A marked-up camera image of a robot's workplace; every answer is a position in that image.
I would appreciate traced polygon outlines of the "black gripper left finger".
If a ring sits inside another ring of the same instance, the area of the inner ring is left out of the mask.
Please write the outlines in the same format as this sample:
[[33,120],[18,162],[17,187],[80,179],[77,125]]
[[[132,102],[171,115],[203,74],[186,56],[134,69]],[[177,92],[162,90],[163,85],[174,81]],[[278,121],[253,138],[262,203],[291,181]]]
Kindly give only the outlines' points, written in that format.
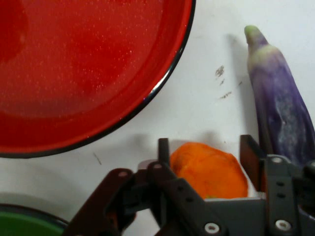
[[111,170],[63,234],[121,236],[139,211],[149,209],[160,236],[226,236],[217,213],[170,166],[169,142],[158,141],[158,158],[144,169]]

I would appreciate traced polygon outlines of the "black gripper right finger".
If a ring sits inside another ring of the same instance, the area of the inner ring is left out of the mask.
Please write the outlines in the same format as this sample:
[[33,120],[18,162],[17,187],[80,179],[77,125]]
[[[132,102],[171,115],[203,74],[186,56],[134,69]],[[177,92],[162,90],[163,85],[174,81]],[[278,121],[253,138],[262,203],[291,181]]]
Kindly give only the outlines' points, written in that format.
[[315,234],[315,163],[303,168],[265,154],[250,135],[240,137],[240,162],[256,191],[265,194],[267,236]]

